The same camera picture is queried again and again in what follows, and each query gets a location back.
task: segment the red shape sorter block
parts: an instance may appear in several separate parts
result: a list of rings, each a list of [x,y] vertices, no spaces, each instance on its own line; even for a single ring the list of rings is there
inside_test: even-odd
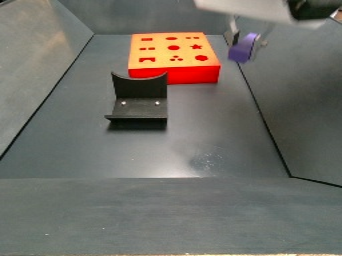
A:
[[[128,73],[147,78],[168,72],[168,84],[216,83],[220,63],[203,33],[134,34]]]

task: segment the black bracket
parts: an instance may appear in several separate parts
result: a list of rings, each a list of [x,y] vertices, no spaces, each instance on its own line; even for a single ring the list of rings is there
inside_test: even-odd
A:
[[[125,78],[112,73],[116,101],[111,121],[167,122],[167,73],[151,78]]]

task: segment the bin floor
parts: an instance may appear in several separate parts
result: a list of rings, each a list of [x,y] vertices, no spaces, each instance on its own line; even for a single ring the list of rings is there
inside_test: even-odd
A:
[[[168,86],[166,130],[113,130],[131,36],[95,36],[0,163],[0,178],[287,177],[222,36],[218,84]]]

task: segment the purple object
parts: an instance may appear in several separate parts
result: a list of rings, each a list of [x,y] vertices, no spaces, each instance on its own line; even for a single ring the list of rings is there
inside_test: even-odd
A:
[[[250,33],[239,42],[230,48],[228,59],[239,63],[246,63],[251,57],[252,45],[258,34]]]

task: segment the star-shaped hole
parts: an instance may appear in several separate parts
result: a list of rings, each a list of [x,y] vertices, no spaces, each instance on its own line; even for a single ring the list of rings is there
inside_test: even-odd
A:
[[[192,46],[190,46],[194,50],[196,49],[202,49],[202,45],[194,44]]]

